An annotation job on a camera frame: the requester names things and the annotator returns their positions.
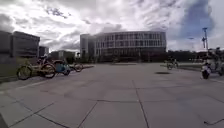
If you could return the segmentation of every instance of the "lamp post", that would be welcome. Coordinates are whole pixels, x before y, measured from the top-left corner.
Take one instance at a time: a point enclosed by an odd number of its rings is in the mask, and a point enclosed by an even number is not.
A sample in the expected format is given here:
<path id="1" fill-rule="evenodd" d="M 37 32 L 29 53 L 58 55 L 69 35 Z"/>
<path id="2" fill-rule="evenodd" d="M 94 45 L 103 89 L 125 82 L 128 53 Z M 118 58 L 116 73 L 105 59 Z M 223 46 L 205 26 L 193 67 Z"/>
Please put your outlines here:
<path id="1" fill-rule="evenodd" d="M 205 33 L 205 37 L 202 38 L 202 41 L 204 42 L 204 45 L 206 47 L 206 50 L 208 51 L 208 37 L 207 37 L 207 29 L 208 28 L 202 28 L 202 30 L 204 31 Z"/>

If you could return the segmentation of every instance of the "paved plaza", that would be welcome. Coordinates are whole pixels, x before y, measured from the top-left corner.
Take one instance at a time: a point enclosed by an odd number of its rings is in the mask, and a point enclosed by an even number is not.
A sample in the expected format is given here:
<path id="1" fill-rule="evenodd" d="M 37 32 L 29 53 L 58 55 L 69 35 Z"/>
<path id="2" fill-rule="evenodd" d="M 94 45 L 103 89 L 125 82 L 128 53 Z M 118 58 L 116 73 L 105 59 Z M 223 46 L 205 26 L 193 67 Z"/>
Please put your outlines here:
<path id="1" fill-rule="evenodd" d="M 94 68 L 2 85 L 10 128 L 224 128 L 224 77 L 160 64 Z"/>

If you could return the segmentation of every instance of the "scooter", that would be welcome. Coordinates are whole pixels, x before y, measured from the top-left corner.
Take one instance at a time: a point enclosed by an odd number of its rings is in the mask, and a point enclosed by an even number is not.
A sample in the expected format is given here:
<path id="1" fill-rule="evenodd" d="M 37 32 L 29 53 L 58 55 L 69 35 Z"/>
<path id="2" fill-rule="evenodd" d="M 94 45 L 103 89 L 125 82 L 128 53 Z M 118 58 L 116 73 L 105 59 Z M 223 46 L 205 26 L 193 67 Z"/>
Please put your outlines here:
<path id="1" fill-rule="evenodd" d="M 212 73 L 218 73 L 222 76 L 224 74 L 224 65 L 221 60 L 215 62 L 214 59 L 206 59 L 202 65 L 201 73 L 204 79 L 208 79 Z"/>

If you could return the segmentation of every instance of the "white building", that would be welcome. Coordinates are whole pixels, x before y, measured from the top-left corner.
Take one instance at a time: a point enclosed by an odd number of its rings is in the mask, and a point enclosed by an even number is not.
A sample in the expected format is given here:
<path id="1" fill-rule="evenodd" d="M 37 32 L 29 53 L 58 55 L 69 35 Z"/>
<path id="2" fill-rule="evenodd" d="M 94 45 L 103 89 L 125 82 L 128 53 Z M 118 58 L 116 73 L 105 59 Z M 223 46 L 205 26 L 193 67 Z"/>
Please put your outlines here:
<path id="1" fill-rule="evenodd" d="M 129 31 L 80 36 L 80 52 L 83 56 L 94 49 L 94 57 L 150 56 L 166 52 L 166 33 L 156 31 Z"/>

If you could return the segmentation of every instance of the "cloud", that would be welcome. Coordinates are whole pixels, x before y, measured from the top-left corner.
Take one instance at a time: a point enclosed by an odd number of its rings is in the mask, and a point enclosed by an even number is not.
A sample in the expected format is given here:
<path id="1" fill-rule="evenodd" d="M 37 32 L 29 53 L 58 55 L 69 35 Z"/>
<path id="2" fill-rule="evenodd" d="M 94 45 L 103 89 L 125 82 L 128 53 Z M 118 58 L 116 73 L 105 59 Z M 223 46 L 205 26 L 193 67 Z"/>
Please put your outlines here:
<path id="1" fill-rule="evenodd" d="M 61 49 L 79 50 L 80 49 L 80 45 L 79 45 L 79 42 L 77 42 L 77 43 L 68 43 L 68 44 L 62 46 Z"/>
<path id="2" fill-rule="evenodd" d="M 200 49 L 203 26 L 209 27 L 209 39 L 215 42 L 211 46 L 223 45 L 220 0 L 7 1 L 0 0 L 4 2 L 0 5 L 0 28 L 36 34 L 41 44 L 51 49 L 72 48 L 73 44 L 76 48 L 79 35 L 84 33 L 132 30 L 166 31 L 171 49 L 191 49 L 187 39 L 194 37 Z"/>
<path id="3" fill-rule="evenodd" d="M 5 15 L 0 13 L 0 30 L 6 31 L 6 32 L 12 32 L 14 28 L 12 27 L 12 19 Z"/>

